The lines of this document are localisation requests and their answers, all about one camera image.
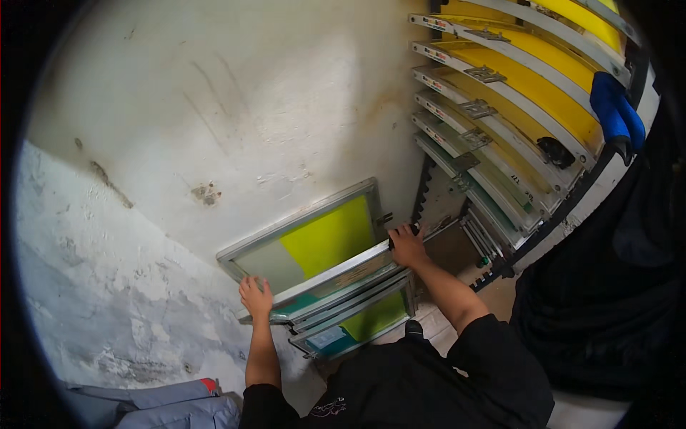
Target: black shoe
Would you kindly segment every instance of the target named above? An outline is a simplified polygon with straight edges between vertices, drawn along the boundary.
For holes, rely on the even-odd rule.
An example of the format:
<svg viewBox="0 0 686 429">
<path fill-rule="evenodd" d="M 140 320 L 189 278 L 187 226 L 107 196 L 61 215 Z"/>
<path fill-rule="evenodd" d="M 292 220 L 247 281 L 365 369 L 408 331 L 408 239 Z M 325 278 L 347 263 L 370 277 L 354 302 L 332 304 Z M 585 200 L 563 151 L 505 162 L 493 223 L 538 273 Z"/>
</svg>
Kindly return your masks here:
<svg viewBox="0 0 686 429">
<path fill-rule="evenodd" d="M 424 338 L 424 329 L 422 328 L 421 323 L 415 320 L 408 320 L 405 322 L 405 336 L 408 335 Z"/>
</svg>

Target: gray bag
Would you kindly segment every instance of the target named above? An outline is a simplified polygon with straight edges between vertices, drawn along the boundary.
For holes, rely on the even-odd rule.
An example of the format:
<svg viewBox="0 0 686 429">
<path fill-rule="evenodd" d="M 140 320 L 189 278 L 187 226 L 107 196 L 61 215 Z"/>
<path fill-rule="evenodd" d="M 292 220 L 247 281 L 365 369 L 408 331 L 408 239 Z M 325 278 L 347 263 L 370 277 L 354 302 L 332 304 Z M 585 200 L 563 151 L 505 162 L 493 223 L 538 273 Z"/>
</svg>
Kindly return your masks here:
<svg viewBox="0 0 686 429">
<path fill-rule="evenodd" d="M 203 378 L 153 389 L 64 383 L 64 398 L 88 429 L 237 429 L 240 411 Z"/>
</svg>

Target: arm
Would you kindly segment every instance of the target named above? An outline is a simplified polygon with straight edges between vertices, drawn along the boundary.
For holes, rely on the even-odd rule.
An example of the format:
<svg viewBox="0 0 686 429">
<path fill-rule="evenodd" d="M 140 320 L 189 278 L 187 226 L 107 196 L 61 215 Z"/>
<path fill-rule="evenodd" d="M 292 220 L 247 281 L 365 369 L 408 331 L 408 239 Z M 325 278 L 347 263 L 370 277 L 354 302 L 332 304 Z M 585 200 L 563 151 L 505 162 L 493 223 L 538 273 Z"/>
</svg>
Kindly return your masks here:
<svg viewBox="0 0 686 429">
<path fill-rule="evenodd" d="M 388 235 L 395 244 L 393 260 L 412 269 L 424 281 L 434 303 L 458 335 L 462 334 L 469 323 L 489 313 L 486 304 L 469 286 L 437 266 L 427 256 L 422 241 L 423 229 L 415 236 L 410 227 L 403 224 L 397 232 L 388 231 Z"/>
<path fill-rule="evenodd" d="M 264 292 L 257 287 L 256 277 L 245 277 L 239 291 L 241 303 L 252 316 L 252 340 L 246 364 L 246 388 L 253 384 L 271 384 L 281 389 L 281 367 L 276 356 L 272 330 L 269 326 L 269 311 L 274 297 L 267 279 L 263 281 Z"/>
</svg>

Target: person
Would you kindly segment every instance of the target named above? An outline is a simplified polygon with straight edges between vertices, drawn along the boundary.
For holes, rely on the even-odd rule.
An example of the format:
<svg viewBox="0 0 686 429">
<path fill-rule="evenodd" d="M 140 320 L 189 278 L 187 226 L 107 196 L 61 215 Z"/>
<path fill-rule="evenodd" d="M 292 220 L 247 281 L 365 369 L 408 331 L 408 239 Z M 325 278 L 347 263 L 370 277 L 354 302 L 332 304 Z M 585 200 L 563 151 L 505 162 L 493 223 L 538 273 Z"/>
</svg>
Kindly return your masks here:
<svg viewBox="0 0 686 429">
<path fill-rule="evenodd" d="M 272 294 L 255 278 L 239 287 L 253 319 L 240 428 L 544 428 L 554 405 L 543 369 L 505 322 L 427 256 L 424 231 L 389 231 L 394 261 L 411 268 L 458 333 L 442 358 L 408 321 L 405 337 L 344 361 L 326 393 L 300 418 L 281 393 L 269 326 Z M 466 371 L 467 376 L 455 368 Z"/>
</svg>

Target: hinge clamp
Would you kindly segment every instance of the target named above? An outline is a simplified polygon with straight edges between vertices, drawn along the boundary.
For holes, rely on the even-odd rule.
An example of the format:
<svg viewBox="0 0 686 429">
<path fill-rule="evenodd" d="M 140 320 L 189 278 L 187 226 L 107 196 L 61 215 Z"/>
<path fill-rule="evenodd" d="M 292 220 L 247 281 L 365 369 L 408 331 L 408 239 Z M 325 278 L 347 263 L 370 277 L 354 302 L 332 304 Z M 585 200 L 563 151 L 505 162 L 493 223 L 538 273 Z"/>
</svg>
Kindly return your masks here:
<svg viewBox="0 0 686 429">
<path fill-rule="evenodd" d="M 473 128 L 460 134 L 460 138 L 467 143 L 469 150 L 477 150 L 493 141 L 481 128 Z"/>
<path fill-rule="evenodd" d="M 484 27 L 483 30 L 465 30 L 464 32 L 485 38 L 486 40 L 495 40 L 497 42 L 511 43 L 511 40 L 509 38 L 503 37 L 502 32 L 499 32 L 498 34 L 489 32 L 488 27 Z"/>
<path fill-rule="evenodd" d="M 465 180 L 461 174 L 458 174 L 453 182 L 448 182 L 448 193 L 453 194 L 454 192 L 462 192 L 463 194 L 472 188 L 470 181 Z"/>
<path fill-rule="evenodd" d="M 483 67 L 476 67 L 474 69 L 466 69 L 462 71 L 465 72 L 465 74 L 470 75 L 472 78 L 475 78 L 476 80 L 479 80 L 485 84 L 503 82 L 507 80 L 505 76 L 497 71 L 494 72 L 493 69 L 486 67 L 486 65 Z"/>
<path fill-rule="evenodd" d="M 450 167 L 459 176 L 460 173 L 474 168 L 480 163 L 481 161 L 472 152 L 465 152 L 457 158 L 453 158 L 450 161 Z"/>
<path fill-rule="evenodd" d="M 385 215 L 383 215 L 380 218 L 377 218 L 377 225 L 381 226 L 387 222 L 390 222 L 391 220 L 393 220 L 393 212 L 392 211 L 390 213 L 386 213 Z"/>
<path fill-rule="evenodd" d="M 481 100 L 480 98 L 477 98 L 476 100 L 474 100 L 472 102 L 466 102 L 466 103 L 458 104 L 458 106 L 462 110 L 464 110 L 464 112 L 471 119 L 479 119 L 482 117 L 491 116 L 491 115 L 495 115 L 496 113 L 498 113 L 497 110 L 495 110 L 493 107 L 489 106 L 485 100 Z"/>
</svg>

